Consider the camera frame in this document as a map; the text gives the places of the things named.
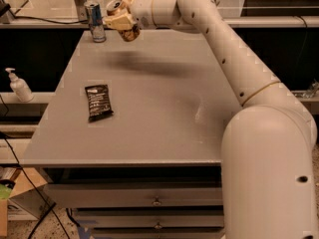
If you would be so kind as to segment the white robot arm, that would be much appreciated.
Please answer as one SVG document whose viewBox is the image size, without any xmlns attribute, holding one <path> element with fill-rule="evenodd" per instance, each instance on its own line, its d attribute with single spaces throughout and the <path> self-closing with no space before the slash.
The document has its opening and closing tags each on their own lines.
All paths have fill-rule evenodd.
<svg viewBox="0 0 319 239">
<path fill-rule="evenodd" d="M 224 239 L 319 239 L 312 115 L 219 14 L 214 0 L 112 0 L 107 27 L 196 29 L 242 109 L 221 144 Z"/>
</svg>

